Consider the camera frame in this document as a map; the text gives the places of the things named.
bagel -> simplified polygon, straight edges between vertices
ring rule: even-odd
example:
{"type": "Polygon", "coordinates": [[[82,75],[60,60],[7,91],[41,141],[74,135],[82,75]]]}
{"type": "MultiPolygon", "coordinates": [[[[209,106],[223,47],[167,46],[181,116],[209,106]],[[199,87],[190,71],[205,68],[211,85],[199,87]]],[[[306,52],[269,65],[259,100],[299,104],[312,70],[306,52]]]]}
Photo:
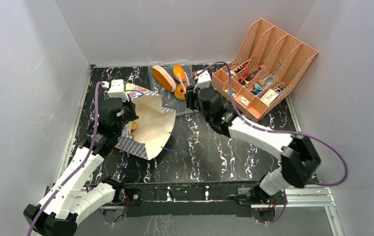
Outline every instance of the bagel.
{"type": "Polygon", "coordinates": [[[175,91],[175,81],[164,68],[158,65],[152,67],[152,75],[156,78],[158,83],[160,83],[166,90],[170,92],[175,91]]]}

toy food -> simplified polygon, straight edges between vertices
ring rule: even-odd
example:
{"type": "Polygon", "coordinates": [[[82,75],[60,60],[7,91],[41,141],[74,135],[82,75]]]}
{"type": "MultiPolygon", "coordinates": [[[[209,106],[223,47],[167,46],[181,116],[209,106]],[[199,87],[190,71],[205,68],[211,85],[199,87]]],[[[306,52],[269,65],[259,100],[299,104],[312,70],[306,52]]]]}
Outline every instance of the toy food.
{"type": "Polygon", "coordinates": [[[175,81],[164,68],[158,65],[152,67],[152,75],[166,90],[170,92],[175,91],[175,81]]]}
{"type": "Polygon", "coordinates": [[[138,128],[138,124],[136,122],[132,122],[132,126],[130,127],[130,130],[135,130],[138,128]]]}
{"type": "Polygon", "coordinates": [[[185,81],[184,69],[180,65],[175,65],[173,68],[174,77],[178,80],[177,75],[181,78],[181,81],[185,81]]]}
{"type": "Polygon", "coordinates": [[[181,84],[177,85],[175,89],[175,98],[181,101],[185,101],[184,95],[185,93],[184,93],[184,89],[182,88],[182,85],[181,84]]]}

cable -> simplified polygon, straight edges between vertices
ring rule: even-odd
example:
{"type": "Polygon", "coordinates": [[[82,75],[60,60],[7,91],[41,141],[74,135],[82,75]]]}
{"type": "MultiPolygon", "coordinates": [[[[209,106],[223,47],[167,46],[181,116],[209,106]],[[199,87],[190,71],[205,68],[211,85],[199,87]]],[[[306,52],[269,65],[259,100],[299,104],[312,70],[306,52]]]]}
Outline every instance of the cable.
{"type": "MultiPolygon", "coordinates": [[[[94,92],[94,130],[93,130],[93,137],[96,137],[96,135],[97,135],[98,90],[99,90],[100,85],[103,85],[103,84],[104,84],[103,82],[97,82],[96,87],[95,87],[95,92],[94,92]]],[[[64,179],[64,181],[60,184],[61,186],[64,186],[86,164],[88,158],[90,157],[91,152],[93,151],[94,144],[95,144],[95,139],[91,139],[90,148],[88,149],[86,157],[81,162],[81,164],[66,179],[64,179]]],[[[36,216],[32,220],[31,224],[29,225],[29,230],[28,230],[27,236],[30,236],[32,234],[33,227],[35,226],[37,220],[39,219],[39,217],[41,216],[43,211],[46,209],[46,207],[52,201],[52,199],[54,199],[54,197],[57,195],[58,192],[59,192],[59,189],[55,190],[55,192],[53,192],[52,195],[47,199],[46,203],[41,206],[38,213],[36,214],[36,216]]]]}
{"type": "Polygon", "coordinates": [[[122,216],[124,216],[124,214],[118,216],[118,217],[116,218],[116,220],[113,221],[113,223],[116,223],[116,221],[117,221],[120,217],[122,217],[122,216]]]}
{"type": "Polygon", "coordinates": [[[285,203],[284,203],[284,207],[283,207],[282,210],[281,210],[281,213],[279,213],[279,215],[278,215],[277,218],[273,219],[272,221],[268,221],[268,222],[267,222],[268,224],[272,224],[272,223],[277,222],[277,221],[282,217],[282,215],[284,214],[284,212],[285,212],[285,207],[286,207],[287,204],[288,204],[287,194],[285,193],[285,190],[284,190],[284,198],[285,198],[285,203]]]}
{"type": "Polygon", "coordinates": [[[343,183],[344,181],[346,181],[347,179],[347,175],[349,173],[349,169],[347,167],[347,163],[346,163],[346,160],[343,158],[343,156],[334,148],[332,147],[330,144],[326,143],[325,141],[321,140],[320,138],[317,138],[311,134],[307,134],[307,133],[304,133],[304,132],[298,132],[298,131],[291,131],[291,130],[270,130],[270,129],[263,129],[263,128],[259,128],[255,125],[253,125],[250,121],[248,121],[241,113],[240,111],[238,110],[238,108],[236,107],[236,103],[234,102],[234,98],[233,98],[233,93],[232,93],[232,90],[231,90],[231,87],[232,87],[232,84],[231,84],[231,81],[232,81],[232,78],[231,78],[231,70],[230,70],[230,67],[229,67],[229,64],[227,64],[227,62],[225,61],[218,61],[218,62],[215,62],[213,64],[210,64],[209,66],[207,66],[204,70],[202,70],[200,73],[196,73],[194,75],[194,77],[196,76],[199,76],[200,74],[202,74],[203,72],[205,72],[206,70],[208,70],[209,68],[211,68],[212,66],[216,65],[216,64],[224,64],[226,67],[227,67],[227,70],[228,70],[228,76],[229,76],[229,92],[230,92],[230,101],[231,101],[231,104],[233,105],[236,113],[237,113],[237,116],[243,121],[245,122],[245,124],[247,124],[248,126],[256,129],[256,130],[259,130],[259,131],[264,131],[264,132],[268,132],[268,133],[278,133],[278,134],[292,134],[292,135],[302,135],[302,136],[305,136],[305,137],[308,137],[308,138],[311,138],[311,139],[314,139],[320,143],[322,143],[323,145],[325,145],[326,147],[328,147],[329,149],[331,149],[339,158],[340,160],[342,161],[343,163],[343,166],[345,168],[345,174],[343,175],[343,177],[337,181],[337,182],[334,182],[334,183],[320,183],[320,182],[316,182],[316,181],[312,181],[312,180],[309,180],[309,183],[312,183],[312,184],[317,184],[317,185],[320,185],[320,186],[336,186],[336,185],[339,185],[341,183],[343,183]]]}
{"type": "Polygon", "coordinates": [[[163,150],[167,150],[167,151],[182,151],[182,150],[186,149],[189,146],[189,144],[190,144],[190,138],[187,135],[180,134],[180,133],[172,133],[172,132],[169,132],[169,133],[170,134],[174,134],[174,135],[181,135],[181,136],[186,137],[187,138],[187,144],[183,148],[181,148],[181,149],[170,149],[170,148],[166,148],[166,147],[161,147],[163,150]]]}
{"type": "Polygon", "coordinates": [[[127,92],[127,91],[141,93],[142,95],[141,95],[140,97],[142,97],[143,95],[145,95],[144,92],[142,92],[142,91],[138,91],[138,90],[134,90],[134,89],[127,89],[126,92],[127,92]]]}

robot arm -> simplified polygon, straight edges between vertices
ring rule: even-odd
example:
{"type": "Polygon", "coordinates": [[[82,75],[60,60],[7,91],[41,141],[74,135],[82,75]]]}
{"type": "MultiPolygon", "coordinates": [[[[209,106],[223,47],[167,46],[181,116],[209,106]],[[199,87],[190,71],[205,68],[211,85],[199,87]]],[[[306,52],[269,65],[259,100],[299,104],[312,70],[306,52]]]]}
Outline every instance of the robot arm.
{"type": "MultiPolygon", "coordinates": [[[[210,86],[211,77],[207,71],[195,78],[196,85],[187,88],[186,105],[199,110],[210,127],[219,134],[253,144],[281,161],[282,166],[268,173],[241,203],[266,202],[270,196],[290,186],[303,188],[321,160],[310,139],[304,136],[276,134],[248,126],[235,112],[223,107],[222,97],[210,86]]],[[[253,125],[269,129],[250,120],[253,125]]]]}
{"type": "Polygon", "coordinates": [[[55,190],[58,190],[57,195],[44,209],[33,228],[43,236],[71,236],[75,233],[77,225],[99,207],[109,202],[119,203],[122,200],[119,199],[119,193],[123,189],[123,184],[110,177],[104,179],[89,193],[77,198],[89,176],[118,143],[118,137],[125,125],[138,118],[135,113],[135,104],[127,95],[123,80],[114,80],[110,84],[104,82],[103,87],[109,89],[110,98],[99,106],[97,135],[93,137],[93,128],[88,129],[80,142],[80,148],[76,150],[57,183],[62,183],[80,166],[94,139],[94,149],[87,162],[64,186],[56,184],[37,205],[29,204],[24,210],[24,216],[31,224],[41,206],[46,204],[55,190]]]}

blue checkered pattern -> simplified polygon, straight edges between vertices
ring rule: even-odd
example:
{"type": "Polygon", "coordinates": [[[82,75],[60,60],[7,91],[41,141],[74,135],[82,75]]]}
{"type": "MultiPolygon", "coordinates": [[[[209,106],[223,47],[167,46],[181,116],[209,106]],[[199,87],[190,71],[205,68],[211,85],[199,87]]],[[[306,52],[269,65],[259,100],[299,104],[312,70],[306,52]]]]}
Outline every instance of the blue checkered pattern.
{"type": "Polygon", "coordinates": [[[169,108],[166,108],[166,107],[162,108],[162,112],[172,112],[172,111],[175,111],[175,110],[169,109],[169,108]]]}
{"type": "MultiPolygon", "coordinates": [[[[141,91],[143,92],[145,95],[153,95],[153,96],[159,96],[159,94],[153,92],[153,91],[150,91],[150,90],[147,90],[143,87],[135,87],[133,90],[138,90],[138,91],[141,91]]],[[[141,94],[140,92],[129,92],[129,96],[130,98],[133,100],[135,100],[137,97],[140,97],[140,96],[143,96],[143,94],[141,94]]]]}
{"type": "Polygon", "coordinates": [[[136,142],[132,138],[127,138],[127,137],[122,137],[122,136],[120,136],[118,140],[119,140],[120,148],[123,151],[147,160],[145,144],[136,142]]]}

